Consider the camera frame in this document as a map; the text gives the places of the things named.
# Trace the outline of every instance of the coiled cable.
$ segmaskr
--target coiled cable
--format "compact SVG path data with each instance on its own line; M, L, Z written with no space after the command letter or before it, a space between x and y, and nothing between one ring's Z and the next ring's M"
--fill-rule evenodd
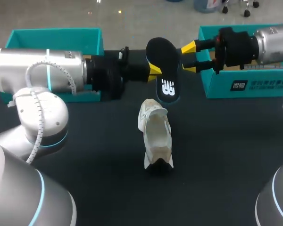
M31 72L34 68L36 68L39 65L49 65L49 66L52 66L52 67L59 69L68 78L68 81L70 83L71 93L73 95L76 95L75 81L73 80L73 78L71 77L69 72L66 69L64 69L63 67L61 67L60 65L57 65L56 63L53 63L49 60L42 60L42 61L38 61L38 62L30 65L27 68L26 73L25 73L26 85L27 85L28 88L30 88L30 93L31 93L31 95L32 95L32 97L35 101L34 103L36 104L37 109L38 109L38 134L37 134L37 138L36 138L36 141L34 143L34 146L33 146L33 150L31 152L31 154L29 155L28 159L26 160L26 162L28 164L31 164L32 161L34 160L34 158L36 157L36 154L38 153L38 150L40 149L40 146L41 146L41 141L42 141L43 132L44 132L44 115L43 115L42 105L40 103L40 100L39 100L37 94L35 93L35 91L33 89L32 82L31 82Z

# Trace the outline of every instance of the background floor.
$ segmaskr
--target background floor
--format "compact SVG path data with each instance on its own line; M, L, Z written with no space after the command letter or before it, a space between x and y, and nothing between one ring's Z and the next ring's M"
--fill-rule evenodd
M197 37L200 25L283 22L283 0L259 2L244 18L237 0L227 15L196 12L193 0L0 0L0 47L13 29L98 26L105 49L145 49L158 36L179 48Z

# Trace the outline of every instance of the teal box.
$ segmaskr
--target teal box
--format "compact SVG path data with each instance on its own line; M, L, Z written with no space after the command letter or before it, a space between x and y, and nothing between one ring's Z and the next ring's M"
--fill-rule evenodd
M100 28L52 28L13 30L5 48L35 48L53 50L81 51L84 55L104 55L102 32ZM4 103L12 100L12 96L0 93ZM100 101L100 92L57 94L65 102Z
M252 35L257 29L274 24L229 25L235 32L247 31ZM199 40L212 39L224 26L201 26ZM196 53L198 61L211 60L209 50ZM283 69L221 71L213 69L201 72L207 98L282 97Z

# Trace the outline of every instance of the shoe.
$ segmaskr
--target shoe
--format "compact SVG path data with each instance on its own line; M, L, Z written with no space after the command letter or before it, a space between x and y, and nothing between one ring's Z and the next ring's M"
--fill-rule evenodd
M144 166L163 159L173 168L171 127L167 118L167 109L157 101L146 99L138 115L138 129L143 132L146 147Z

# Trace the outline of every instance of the black table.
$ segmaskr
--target black table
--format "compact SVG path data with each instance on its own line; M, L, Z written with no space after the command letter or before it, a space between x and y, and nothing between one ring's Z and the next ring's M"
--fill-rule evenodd
M144 51L131 58L144 60ZM210 100L198 75L182 72L180 81L180 100L167 106L169 173L143 168L137 117L156 98L154 82L128 83L118 101L68 104L67 146L33 165L70 191L77 226L256 225L257 195L283 164L282 99ZM0 101L0 132L18 124Z

